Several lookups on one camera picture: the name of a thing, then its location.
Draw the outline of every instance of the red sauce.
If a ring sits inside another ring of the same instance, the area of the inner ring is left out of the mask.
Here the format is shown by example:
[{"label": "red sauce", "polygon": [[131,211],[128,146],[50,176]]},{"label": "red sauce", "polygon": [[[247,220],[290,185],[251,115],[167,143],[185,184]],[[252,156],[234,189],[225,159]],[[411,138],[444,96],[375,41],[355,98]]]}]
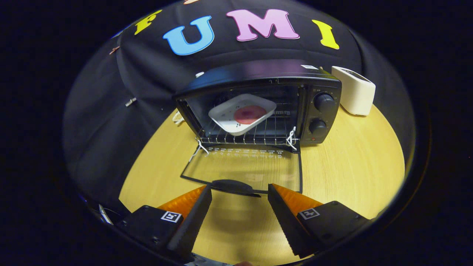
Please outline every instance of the red sauce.
[{"label": "red sauce", "polygon": [[266,114],[266,110],[261,106],[251,105],[238,109],[233,118],[240,124],[252,124]]}]

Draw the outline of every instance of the wooden table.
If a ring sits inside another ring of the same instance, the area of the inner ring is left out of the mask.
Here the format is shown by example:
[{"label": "wooden table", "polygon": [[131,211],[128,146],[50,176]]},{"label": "wooden table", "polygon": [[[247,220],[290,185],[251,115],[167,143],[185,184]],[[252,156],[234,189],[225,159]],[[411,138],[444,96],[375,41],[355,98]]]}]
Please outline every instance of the wooden table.
[{"label": "wooden table", "polygon": [[[195,152],[195,135],[173,112],[136,159],[119,199],[131,211],[159,206],[202,184],[180,175]],[[404,158],[388,121],[373,106],[369,116],[340,107],[324,143],[302,147],[303,194],[326,203],[337,200],[368,219],[384,209],[404,180]],[[280,265],[299,261],[278,224],[267,196],[212,191],[212,203],[193,252],[234,264]]]}]

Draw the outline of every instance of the blue letter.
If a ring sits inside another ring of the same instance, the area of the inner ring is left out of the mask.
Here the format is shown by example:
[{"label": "blue letter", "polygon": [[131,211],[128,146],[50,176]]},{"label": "blue letter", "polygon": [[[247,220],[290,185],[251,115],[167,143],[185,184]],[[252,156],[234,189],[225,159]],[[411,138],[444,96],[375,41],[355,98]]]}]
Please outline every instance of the blue letter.
[{"label": "blue letter", "polygon": [[177,55],[190,55],[201,51],[209,46],[215,37],[209,23],[211,18],[211,16],[205,16],[191,22],[191,25],[196,25],[197,29],[201,33],[202,38],[198,42],[193,44],[187,43],[184,34],[182,33],[184,26],[168,31],[164,34],[163,39],[167,39],[169,46]]}]

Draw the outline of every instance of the letter m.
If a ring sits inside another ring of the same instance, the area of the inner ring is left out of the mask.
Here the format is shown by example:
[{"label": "letter m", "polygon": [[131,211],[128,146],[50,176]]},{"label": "letter m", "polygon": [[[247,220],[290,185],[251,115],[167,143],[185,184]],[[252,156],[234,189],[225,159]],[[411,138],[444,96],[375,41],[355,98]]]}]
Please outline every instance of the letter m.
[{"label": "letter m", "polygon": [[236,26],[240,35],[236,39],[240,42],[251,41],[258,38],[258,35],[253,33],[250,26],[259,32],[263,37],[268,38],[271,35],[272,27],[276,28],[274,36],[281,39],[299,39],[292,28],[288,19],[288,12],[279,9],[268,9],[264,18],[251,13],[246,9],[234,10],[227,13],[228,17],[235,20]]}]

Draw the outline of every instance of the wire rack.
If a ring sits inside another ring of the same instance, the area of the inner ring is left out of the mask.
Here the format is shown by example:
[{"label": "wire rack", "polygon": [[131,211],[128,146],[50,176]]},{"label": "wire rack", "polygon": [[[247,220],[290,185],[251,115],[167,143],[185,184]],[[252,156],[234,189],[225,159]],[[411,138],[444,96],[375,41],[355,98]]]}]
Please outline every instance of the wire rack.
[{"label": "wire rack", "polygon": [[[287,111],[288,108],[285,105],[289,105],[289,103],[277,103],[273,115],[241,136],[229,134],[211,120],[206,127],[200,130],[200,140],[207,144],[290,146],[287,139],[295,126],[295,121],[291,119],[290,111]],[[294,145],[297,140],[297,138],[292,138],[291,144]]]}]

